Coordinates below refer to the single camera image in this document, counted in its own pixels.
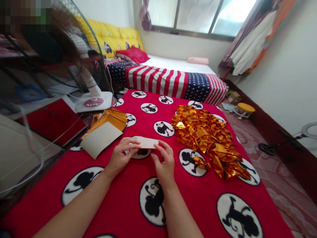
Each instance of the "star pattern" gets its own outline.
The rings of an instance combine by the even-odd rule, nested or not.
[[[133,65],[125,60],[108,65],[111,79],[117,83],[126,85],[125,70],[128,68],[128,66]]]
[[[203,102],[208,96],[210,83],[205,74],[188,73],[188,87],[184,99]]]

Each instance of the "hand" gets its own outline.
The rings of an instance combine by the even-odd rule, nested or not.
[[[165,147],[163,149],[159,145],[154,145],[154,147],[161,153],[164,157],[164,162],[160,162],[157,155],[151,153],[151,157],[153,158],[155,164],[156,174],[158,175],[159,183],[162,185],[163,190],[165,189],[173,189],[176,187],[176,182],[174,179],[174,155],[173,149],[164,141],[158,141],[161,145]]]
[[[132,156],[138,152],[140,142],[131,137],[123,138],[119,144],[113,149],[111,159],[104,169],[107,173],[107,177],[114,179],[118,173],[126,166]]]

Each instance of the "yellow headboard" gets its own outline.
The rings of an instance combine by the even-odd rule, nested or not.
[[[86,35],[90,47],[97,47],[96,40],[84,19],[76,18],[83,33]],[[138,30],[133,28],[118,28],[114,25],[92,19],[87,20],[95,32],[100,47],[106,46],[106,49],[101,51],[107,58],[114,58],[115,51],[128,49],[132,45],[145,51]]]

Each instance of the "red drawer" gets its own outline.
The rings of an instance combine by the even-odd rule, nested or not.
[[[70,107],[67,103],[63,99],[60,99],[28,114],[26,117],[30,128],[38,131],[43,126],[48,125],[65,113],[69,112],[69,110]],[[18,119],[18,122],[23,123],[23,118]]]
[[[37,131],[49,140],[54,141],[67,129],[69,129],[77,119],[78,116],[72,110],[70,110]],[[56,141],[56,143],[60,144],[61,146],[65,145],[85,127],[86,124],[81,119],[79,119],[61,138]]]

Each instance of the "stack of gold paper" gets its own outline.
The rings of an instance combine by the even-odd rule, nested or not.
[[[106,122],[110,122],[120,131],[123,131],[126,127],[125,113],[112,108],[109,110],[104,110],[101,114],[95,114],[93,116],[90,130],[82,137],[82,139],[84,139],[87,135],[89,135],[89,133],[93,132]]]
[[[239,163],[242,156],[234,150],[231,132],[225,129],[227,122],[219,122],[207,110],[198,111],[193,106],[178,106],[177,115],[172,117],[172,125],[178,136],[177,141],[192,148],[200,149],[210,156],[216,173],[222,178],[240,176],[251,179],[249,172]],[[211,165],[198,158],[193,158],[195,164],[202,169],[211,169]]]

